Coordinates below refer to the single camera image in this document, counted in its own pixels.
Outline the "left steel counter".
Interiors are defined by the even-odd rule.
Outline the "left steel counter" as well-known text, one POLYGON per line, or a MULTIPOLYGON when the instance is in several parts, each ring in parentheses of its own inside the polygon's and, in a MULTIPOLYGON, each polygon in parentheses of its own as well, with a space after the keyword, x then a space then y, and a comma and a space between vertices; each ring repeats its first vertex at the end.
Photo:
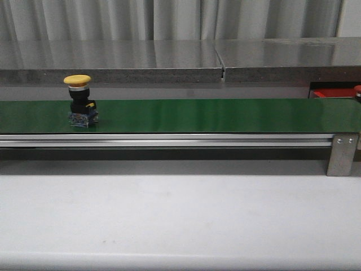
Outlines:
POLYGON ((2 85, 60 85, 89 75, 95 85, 218 83, 211 41, 2 41, 2 85))

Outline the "red plastic bin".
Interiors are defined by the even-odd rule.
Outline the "red plastic bin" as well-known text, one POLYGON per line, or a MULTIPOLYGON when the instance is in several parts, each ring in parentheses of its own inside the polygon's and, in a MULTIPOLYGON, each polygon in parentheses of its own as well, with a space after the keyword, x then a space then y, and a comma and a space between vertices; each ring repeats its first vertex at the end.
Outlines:
POLYGON ((352 88, 323 88, 310 90, 309 98, 353 98, 355 93, 352 88))

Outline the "steel counter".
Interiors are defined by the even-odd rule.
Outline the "steel counter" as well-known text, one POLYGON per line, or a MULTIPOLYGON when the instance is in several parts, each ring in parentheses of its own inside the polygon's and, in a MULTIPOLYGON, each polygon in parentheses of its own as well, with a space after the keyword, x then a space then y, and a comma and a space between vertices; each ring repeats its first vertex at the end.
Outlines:
POLYGON ((95 85, 218 83, 211 41, 2 41, 2 85, 60 85, 89 75, 95 85))
POLYGON ((357 82, 360 38, 217 40, 226 82, 357 82))

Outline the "steel conveyor support bracket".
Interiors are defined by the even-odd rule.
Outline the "steel conveyor support bracket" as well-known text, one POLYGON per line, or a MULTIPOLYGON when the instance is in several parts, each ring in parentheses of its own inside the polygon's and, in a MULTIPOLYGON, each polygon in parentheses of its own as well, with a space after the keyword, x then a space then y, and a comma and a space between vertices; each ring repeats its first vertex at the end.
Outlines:
POLYGON ((343 177, 351 174, 358 141, 359 134, 336 134, 333 137, 327 176, 343 177))

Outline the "aluminium conveyor side rail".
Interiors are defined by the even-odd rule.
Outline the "aluminium conveyor side rail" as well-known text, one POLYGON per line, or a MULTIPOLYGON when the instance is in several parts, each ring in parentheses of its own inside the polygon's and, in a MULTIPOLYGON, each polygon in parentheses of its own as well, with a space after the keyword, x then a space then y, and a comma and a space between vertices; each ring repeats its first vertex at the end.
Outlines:
POLYGON ((1 147, 329 147, 333 134, 2 134, 1 147))

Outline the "yellow mushroom push button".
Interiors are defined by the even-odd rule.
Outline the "yellow mushroom push button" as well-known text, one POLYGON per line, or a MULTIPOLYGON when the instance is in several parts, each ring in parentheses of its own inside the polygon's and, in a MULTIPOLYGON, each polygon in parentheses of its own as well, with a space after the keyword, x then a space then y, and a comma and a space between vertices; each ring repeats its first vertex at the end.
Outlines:
POLYGON ((68 114, 71 126, 88 128, 99 121, 96 101, 89 99, 90 81, 91 77, 88 75, 71 75, 64 78, 69 95, 73 99, 68 114))

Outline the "green conveyor belt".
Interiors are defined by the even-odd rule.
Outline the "green conveyor belt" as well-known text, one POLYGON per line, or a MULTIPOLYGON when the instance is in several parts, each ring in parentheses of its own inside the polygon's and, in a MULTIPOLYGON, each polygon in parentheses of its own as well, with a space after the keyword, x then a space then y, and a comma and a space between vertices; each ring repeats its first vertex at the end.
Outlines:
POLYGON ((1 133, 357 133, 353 99, 98 100, 99 121, 72 127, 70 102, 3 101, 1 133))

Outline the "grey pleated curtain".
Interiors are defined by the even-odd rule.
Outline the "grey pleated curtain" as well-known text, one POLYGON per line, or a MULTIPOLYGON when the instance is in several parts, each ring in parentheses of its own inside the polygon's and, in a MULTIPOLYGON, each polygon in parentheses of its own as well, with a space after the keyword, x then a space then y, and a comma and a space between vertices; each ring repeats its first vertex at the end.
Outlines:
POLYGON ((334 37, 342 1, 2 1, 1 40, 334 37))

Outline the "right steel counter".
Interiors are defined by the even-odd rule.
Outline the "right steel counter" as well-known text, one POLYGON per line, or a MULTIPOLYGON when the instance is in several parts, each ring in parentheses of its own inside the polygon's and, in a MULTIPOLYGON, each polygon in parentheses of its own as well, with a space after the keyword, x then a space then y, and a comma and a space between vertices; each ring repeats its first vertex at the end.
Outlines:
POLYGON ((357 82, 360 38, 217 40, 226 82, 357 82))

